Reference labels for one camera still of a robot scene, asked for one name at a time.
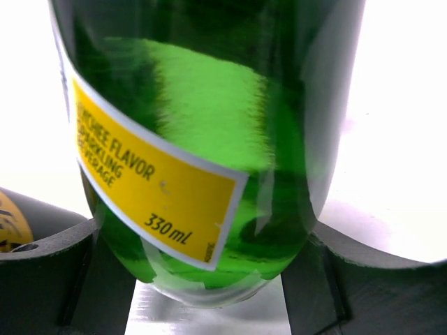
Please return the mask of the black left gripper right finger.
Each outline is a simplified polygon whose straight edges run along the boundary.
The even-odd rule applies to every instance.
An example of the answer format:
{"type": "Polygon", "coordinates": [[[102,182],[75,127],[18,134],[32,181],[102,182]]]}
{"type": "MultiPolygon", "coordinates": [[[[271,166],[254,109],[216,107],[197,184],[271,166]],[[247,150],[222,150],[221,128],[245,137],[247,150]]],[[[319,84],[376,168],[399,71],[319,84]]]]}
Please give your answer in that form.
{"type": "Polygon", "coordinates": [[[445,334],[446,262],[379,251],[322,223],[281,275],[292,334],[445,334]]]}

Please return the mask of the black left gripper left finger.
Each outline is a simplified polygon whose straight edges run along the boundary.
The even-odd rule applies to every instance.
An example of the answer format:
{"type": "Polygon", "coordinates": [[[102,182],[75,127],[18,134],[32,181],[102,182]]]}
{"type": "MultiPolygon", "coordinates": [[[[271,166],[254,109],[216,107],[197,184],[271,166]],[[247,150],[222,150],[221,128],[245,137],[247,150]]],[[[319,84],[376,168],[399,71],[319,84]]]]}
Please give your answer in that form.
{"type": "Polygon", "coordinates": [[[90,219],[1,254],[1,333],[124,334],[134,288],[90,219]]]}

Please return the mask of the black gold band can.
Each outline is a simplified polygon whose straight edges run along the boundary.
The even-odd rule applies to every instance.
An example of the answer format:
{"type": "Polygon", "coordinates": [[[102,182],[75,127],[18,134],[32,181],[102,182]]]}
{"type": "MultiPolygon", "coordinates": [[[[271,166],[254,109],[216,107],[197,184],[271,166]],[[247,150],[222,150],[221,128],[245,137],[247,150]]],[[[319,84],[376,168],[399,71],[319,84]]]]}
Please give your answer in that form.
{"type": "Polygon", "coordinates": [[[10,253],[86,220],[73,211],[1,188],[2,253],[10,253]]]}

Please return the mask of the green Perrier bottle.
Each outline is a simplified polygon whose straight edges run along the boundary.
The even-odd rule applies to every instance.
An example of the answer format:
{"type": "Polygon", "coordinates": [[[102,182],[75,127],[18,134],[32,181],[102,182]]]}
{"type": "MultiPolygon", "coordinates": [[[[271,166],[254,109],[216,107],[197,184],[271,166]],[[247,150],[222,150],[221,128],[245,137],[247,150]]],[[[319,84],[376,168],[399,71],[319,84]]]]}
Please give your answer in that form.
{"type": "Polygon", "coordinates": [[[332,179],[363,1],[51,1],[87,201],[184,304],[254,295],[332,179]]]}

